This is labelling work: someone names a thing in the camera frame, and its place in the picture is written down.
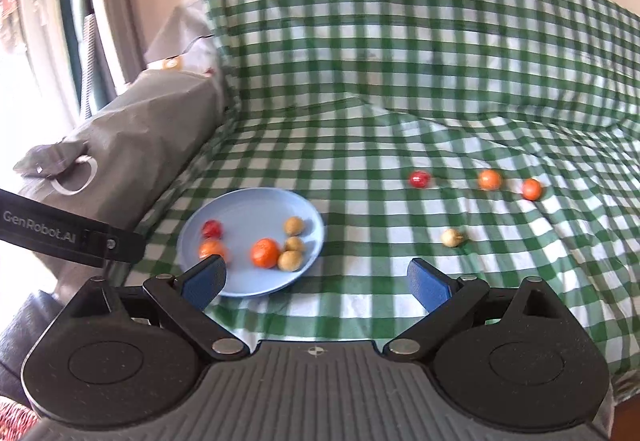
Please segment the large orange fruit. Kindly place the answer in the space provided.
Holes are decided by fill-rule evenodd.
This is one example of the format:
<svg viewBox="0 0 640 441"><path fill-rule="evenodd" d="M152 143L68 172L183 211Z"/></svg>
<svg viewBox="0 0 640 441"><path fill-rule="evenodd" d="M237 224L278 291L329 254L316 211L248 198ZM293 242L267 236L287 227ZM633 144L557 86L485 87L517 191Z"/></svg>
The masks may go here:
<svg viewBox="0 0 640 441"><path fill-rule="evenodd" d="M204 260L210 256L218 256L225 263L229 262L229 252L224 243L219 239L204 239L198 249L198 258Z"/></svg>

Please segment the red fruit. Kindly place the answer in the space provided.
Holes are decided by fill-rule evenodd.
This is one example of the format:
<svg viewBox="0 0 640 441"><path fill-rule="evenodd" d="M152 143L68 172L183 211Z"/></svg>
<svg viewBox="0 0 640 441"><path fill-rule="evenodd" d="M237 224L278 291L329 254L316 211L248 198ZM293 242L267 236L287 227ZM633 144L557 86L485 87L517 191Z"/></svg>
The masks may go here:
<svg viewBox="0 0 640 441"><path fill-rule="evenodd" d="M415 170L409 175L408 182L411 187L417 189L425 189L428 187L431 181L431 175L424 170Z"/></svg>
<svg viewBox="0 0 640 441"><path fill-rule="evenodd" d="M202 225L201 232L204 239L222 239L224 236L222 224L215 219L206 220Z"/></svg>

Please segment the yellow-brown round fruit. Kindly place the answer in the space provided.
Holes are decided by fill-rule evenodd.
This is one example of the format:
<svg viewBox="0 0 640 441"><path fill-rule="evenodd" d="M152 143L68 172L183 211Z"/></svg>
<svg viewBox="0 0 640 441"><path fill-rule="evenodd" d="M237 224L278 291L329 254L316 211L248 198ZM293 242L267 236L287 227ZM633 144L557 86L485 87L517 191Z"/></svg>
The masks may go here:
<svg viewBox="0 0 640 441"><path fill-rule="evenodd" d="M302 265L304 254L299 250L285 250L278 258L278 268L284 272L295 272Z"/></svg>

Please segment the pale yellow small fruit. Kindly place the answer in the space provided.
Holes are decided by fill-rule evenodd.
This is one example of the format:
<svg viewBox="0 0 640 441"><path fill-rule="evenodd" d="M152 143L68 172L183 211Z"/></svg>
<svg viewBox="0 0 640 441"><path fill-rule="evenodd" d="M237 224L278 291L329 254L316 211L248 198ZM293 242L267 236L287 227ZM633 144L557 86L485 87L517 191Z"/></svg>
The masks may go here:
<svg viewBox="0 0 640 441"><path fill-rule="evenodd" d="M449 248L456 248L465 242L465 235L456 229L447 229L440 235L442 245Z"/></svg>

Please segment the black smartphone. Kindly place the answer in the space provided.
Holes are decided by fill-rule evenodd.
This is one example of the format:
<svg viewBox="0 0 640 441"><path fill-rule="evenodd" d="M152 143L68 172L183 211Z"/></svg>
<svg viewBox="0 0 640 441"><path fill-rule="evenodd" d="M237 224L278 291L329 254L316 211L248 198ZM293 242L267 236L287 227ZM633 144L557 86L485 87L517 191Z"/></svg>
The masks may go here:
<svg viewBox="0 0 640 441"><path fill-rule="evenodd" d="M13 167L25 178L55 178L64 174L88 150L85 141L61 141L34 146Z"/></svg>

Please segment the light blue plate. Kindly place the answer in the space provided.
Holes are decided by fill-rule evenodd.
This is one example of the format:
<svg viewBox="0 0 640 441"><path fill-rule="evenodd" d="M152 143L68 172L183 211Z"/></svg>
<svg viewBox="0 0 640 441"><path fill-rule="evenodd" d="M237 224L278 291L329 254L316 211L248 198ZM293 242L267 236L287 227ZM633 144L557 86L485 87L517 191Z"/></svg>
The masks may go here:
<svg viewBox="0 0 640 441"><path fill-rule="evenodd" d="M256 267L250 259L252 246L260 239L272 239L283 246L285 221L293 217L303 221L302 265L294 272ZM177 259L182 271L200 261L202 229L208 220L221 224L221 242L230 261L227 282L220 294L231 298L268 295L293 284L319 258L326 236L318 210L303 196L276 188L236 190L215 198L186 220L177 242Z"/></svg>

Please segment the green checkered cloth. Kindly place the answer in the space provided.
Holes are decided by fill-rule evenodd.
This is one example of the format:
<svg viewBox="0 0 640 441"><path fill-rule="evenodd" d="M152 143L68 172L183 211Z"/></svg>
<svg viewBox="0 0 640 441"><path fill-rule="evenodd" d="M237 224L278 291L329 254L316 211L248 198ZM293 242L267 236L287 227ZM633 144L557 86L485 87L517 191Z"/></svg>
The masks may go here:
<svg viewBox="0 0 640 441"><path fill-rule="evenodd" d="M206 0L229 96L204 163L160 207L134 275L235 189L276 187L326 224L292 286L211 317L259 339L386 341L421 317L405 273L549 283L639 391L639 19L609 0ZM497 191L477 177L494 169ZM411 187L411 172L431 175ZM538 201L526 179L544 187ZM465 242L449 248L440 235Z"/></svg>

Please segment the white garment steamer stand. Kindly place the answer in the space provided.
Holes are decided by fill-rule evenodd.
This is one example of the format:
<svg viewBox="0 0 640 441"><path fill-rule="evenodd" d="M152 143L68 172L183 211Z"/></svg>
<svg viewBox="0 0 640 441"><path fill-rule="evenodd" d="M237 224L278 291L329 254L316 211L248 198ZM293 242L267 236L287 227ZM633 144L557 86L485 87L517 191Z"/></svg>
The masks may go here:
<svg viewBox="0 0 640 441"><path fill-rule="evenodd" d="M86 120L145 69L131 0L80 0L79 115Z"/></svg>

